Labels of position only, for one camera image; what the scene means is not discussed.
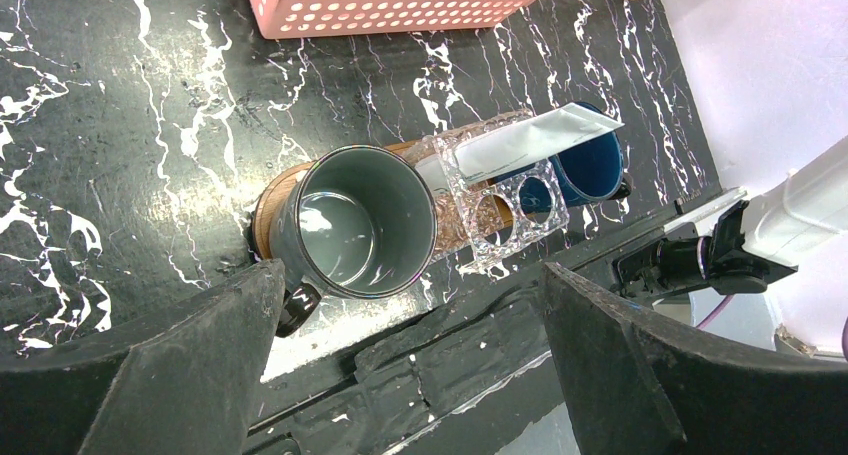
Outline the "brown wooden oval tray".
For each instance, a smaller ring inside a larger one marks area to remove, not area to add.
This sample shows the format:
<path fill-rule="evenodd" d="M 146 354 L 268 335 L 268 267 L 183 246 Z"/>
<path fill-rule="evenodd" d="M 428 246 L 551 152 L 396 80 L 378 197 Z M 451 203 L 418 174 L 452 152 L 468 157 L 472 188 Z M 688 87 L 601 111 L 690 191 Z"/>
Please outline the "brown wooden oval tray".
<path fill-rule="evenodd" d="M 278 175 L 263 191 L 258 200 L 252 222 L 256 251 L 262 259 L 271 259 L 270 232 L 276 224 L 275 217 L 284 206 L 296 183 L 300 181 L 314 161 L 306 162 Z M 468 233 L 460 217 L 455 197 L 448 189 L 434 196 L 438 235 L 433 261 L 445 258 L 470 245 Z M 479 203 L 478 228 L 484 235 L 494 234 L 513 225 L 512 212 L 505 202 L 494 196 L 485 196 Z"/>

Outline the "grey green mug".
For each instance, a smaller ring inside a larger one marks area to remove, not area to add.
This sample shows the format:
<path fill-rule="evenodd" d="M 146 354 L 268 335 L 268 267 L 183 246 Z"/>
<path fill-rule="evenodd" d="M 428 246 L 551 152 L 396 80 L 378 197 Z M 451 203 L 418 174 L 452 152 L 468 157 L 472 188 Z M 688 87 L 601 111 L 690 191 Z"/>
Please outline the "grey green mug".
<path fill-rule="evenodd" d="M 366 145 L 324 155 L 271 222 L 270 252 L 285 269 L 277 336 L 296 332 L 326 296 L 403 292 L 429 265 L 436 238 L 433 196 L 399 155 Z"/>

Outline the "black capped toothpaste tube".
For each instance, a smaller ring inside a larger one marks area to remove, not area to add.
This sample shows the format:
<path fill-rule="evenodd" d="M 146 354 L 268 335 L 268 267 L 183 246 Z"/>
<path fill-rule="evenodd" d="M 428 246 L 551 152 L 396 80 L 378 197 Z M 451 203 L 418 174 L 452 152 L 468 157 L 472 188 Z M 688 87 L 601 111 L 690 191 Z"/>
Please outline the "black capped toothpaste tube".
<path fill-rule="evenodd" d="M 606 135 L 624 123 L 577 102 L 540 115 L 513 112 L 427 137 L 402 152 L 435 195 L 473 193 L 498 176 Z"/>

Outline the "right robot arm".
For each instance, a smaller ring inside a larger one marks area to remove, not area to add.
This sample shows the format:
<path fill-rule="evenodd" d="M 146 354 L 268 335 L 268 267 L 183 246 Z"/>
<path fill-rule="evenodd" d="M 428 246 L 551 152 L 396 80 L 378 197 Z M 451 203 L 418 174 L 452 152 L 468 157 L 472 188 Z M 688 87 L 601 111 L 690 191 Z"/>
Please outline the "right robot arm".
<path fill-rule="evenodd" d="M 615 293 L 680 297 L 688 324 L 766 350 L 847 357 L 847 144 L 774 188 L 736 188 L 612 264 Z"/>

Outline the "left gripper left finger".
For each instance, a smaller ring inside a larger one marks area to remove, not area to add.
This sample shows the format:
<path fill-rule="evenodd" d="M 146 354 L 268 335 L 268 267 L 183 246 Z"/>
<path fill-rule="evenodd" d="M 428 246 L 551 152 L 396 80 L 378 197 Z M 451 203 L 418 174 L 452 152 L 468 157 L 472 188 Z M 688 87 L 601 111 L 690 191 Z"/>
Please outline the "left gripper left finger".
<path fill-rule="evenodd" d="M 108 331 L 1 361 L 5 454 L 238 454 L 284 298 L 263 261 Z"/>

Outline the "dark blue mug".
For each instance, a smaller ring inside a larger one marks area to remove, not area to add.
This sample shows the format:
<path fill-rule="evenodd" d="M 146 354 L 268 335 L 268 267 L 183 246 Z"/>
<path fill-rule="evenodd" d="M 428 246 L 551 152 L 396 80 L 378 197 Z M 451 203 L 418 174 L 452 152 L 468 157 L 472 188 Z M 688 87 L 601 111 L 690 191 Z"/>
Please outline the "dark blue mug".
<path fill-rule="evenodd" d="M 615 130 L 623 123 L 588 102 L 571 102 L 496 131 L 497 181 L 545 160 L 568 207 L 611 200 L 624 183 Z"/>

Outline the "pink plastic basket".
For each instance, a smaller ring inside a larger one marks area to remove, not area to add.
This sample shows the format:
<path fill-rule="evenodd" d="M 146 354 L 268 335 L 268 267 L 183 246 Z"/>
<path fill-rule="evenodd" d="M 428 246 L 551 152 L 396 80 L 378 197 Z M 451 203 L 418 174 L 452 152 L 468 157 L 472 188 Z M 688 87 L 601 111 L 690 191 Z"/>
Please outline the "pink plastic basket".
<path fill-rule="evenodd" d="M 490 28 L 536 0 L 250 0 L 261 35 L 294 39 Z"/>

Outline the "clear packaged toothbrushes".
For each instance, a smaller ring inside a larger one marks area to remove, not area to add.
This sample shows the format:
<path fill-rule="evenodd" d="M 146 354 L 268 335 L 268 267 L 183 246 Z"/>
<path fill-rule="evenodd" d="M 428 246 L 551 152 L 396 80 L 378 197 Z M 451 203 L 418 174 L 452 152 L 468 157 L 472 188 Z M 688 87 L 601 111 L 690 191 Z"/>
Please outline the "clear packaged toothbrushes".
<path fill-rule="evenodd" d="M 567 224 L 564 196 L 548 161 L 534 162 L 501 182 L 492 176 L 473 182 L 460 172 L 458 149 L 462 143 L 478 142 L 531 118 L 528 109 L 507 112 L 390 147 L 413 165 L 433 162 L 436 174 L 444 179 L 434 195 L 438 230 L 433 261 L 468 248 L 471 260 L 463 270 L 482 273 Z M 528 215 L 521 208 L 520 190 L 533 180 L 540 182 L 552 199 L 546 217 Z"/>

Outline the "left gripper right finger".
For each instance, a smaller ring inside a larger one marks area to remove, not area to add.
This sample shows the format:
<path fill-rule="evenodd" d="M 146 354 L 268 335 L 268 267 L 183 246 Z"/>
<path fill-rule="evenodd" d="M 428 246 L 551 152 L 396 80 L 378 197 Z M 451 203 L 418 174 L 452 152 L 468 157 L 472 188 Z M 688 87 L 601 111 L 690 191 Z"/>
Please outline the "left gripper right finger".
<path fill-rule="evenodd" d="M 540 311 L 584 454 L 843 454 L 847 367 L 681 324 L 555 264 Z"/>

